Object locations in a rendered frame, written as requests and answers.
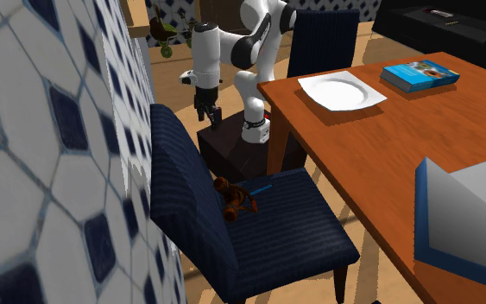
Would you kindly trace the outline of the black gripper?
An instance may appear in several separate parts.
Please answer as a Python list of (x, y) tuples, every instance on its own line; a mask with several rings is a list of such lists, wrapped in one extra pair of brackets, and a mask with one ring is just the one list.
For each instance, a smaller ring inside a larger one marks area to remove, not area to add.
[(198, 119), (199, 121), (204, 121), (205, 112), (209, 111), (208, 117), (213, 129), (216, 129), (222, 123), (222, 109), (216, 107), (217, 99), (217, 86), (213, 88), (195, 87), (194, 105), (198, 114)]

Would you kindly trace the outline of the dark robot stand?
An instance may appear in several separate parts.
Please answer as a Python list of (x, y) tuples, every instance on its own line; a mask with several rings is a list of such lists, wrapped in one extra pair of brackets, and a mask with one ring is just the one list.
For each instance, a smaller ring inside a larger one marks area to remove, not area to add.
[(224, 118), (219, 126), (209, 126), (197, 132), (200, 154), (207, 167), (231, 183), (265, 176), (268, 145), (276, 143), (272, 136), (265, 143), (243, 140), (243, 119), (243, 111), (239, 111)]

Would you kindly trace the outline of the brown toy figure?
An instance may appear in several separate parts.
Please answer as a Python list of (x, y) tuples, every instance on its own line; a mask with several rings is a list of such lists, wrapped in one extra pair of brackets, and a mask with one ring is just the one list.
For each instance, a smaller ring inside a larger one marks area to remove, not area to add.
[(213, 186), (224, 197), (223, 217), (226, 222), (236, 221), (240, 211), (258, 213), (256, 200), (248, 190), (229, 183), (224, 177), (217, 177)]

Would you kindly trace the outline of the blue pen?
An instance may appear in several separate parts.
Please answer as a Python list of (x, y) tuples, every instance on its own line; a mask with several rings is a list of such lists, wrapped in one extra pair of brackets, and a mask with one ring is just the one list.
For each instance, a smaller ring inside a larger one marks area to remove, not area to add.
[(250, 195), (256, 195), (256, 194), (258, 194), (258, 193), (260, 193), (260, 192), (263, 192), (263, 191), (265, 191), (265, 190), (267, 190), (267, 189), (270, 189), (270, 188), (271, 188), (273, 185), (274, 185), (274, 183), (269, 183), (269, 184), (267, 184), (267, 185), (265, 185), (265, 186), (262, 186), (262, 187), (257, 188), (257, 189), (256, 189), (256, 190), (254, 190), (254, 191), (249, 192), (249, 194), (250, 194)]

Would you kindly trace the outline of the green potted plant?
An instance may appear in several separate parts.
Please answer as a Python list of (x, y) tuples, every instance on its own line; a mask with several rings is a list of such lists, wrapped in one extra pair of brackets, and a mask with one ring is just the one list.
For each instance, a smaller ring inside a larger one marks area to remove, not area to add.
[(187, 20), (186, 15), (183, 12), (179, 12), (179, 16), (186, 23), (186, 27), (182, 31), (178, 31), (174, 26), (168, 23), (164, 23), (161, 18), (161, 9), (157, 4), (152, 4), (155, 10), (155, 16), (149, 21), (149, 33), (151, 37), (160, 44), (161, 55), (168, 59), (172, 56), (173, 50), (169, 46), (169, 42), (173, 40), (177, 35), (182, 35), (189, 48), (192, 47), (192, 34), (193, 28), (197, 24), (195, 20)]

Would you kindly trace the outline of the white square plate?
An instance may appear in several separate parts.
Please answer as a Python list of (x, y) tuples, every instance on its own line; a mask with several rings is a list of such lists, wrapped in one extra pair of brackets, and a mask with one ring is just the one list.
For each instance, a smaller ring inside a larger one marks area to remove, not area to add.
[(348, 71), (298, 79), (303, 91), (328, 111), (355, 111), (387, 99)]

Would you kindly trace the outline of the dark blue striped chair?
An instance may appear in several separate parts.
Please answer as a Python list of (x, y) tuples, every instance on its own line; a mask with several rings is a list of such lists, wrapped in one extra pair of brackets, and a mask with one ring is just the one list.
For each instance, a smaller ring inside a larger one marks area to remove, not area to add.
[(228, 304), (328, 271), (338, 303), (360, 255), (304, 168), (242, 182), (258, 213), (223, 218), (224, 199), (175, 114), (150, 106), (150, 218)]
[(351, 67), (359, 16), (358, 9), (298, 9), (287, 77)]

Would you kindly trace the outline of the orange wooden table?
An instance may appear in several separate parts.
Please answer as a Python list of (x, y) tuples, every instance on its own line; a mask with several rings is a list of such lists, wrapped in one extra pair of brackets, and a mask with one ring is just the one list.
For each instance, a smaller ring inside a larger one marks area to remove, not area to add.
[(430, 158), (453, 172), (486, 161), (486, 70), (446, 53), (430, 60), (459, 80), (405, 93), (381, 80), (380, 63), (352, 67), (385, 98), (361, 111), (321, 109), (295, 78), (259, 84), (272, 110), (268, 171), (281, 169), (287, 136), (295, 136), (422, 301), (486, 304), (486, 286), (413, 257), (419, 163)]

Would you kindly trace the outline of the blue book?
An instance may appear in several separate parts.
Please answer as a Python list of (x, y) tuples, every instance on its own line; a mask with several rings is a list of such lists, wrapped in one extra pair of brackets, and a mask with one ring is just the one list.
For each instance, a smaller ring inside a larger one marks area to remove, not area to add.
[(460, 74), (430, 60), (421, 60), (386, 66), (382, 69), (380, 77), (410, 93), (454, 84), (460, 78)]

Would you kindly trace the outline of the grey box with blue frame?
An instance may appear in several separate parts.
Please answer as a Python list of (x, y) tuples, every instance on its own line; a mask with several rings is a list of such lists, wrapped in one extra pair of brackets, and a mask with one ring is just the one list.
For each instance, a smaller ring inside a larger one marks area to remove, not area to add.
[(447, 173), (415, 170), (414, 258), (486, 285), (486, 161)]

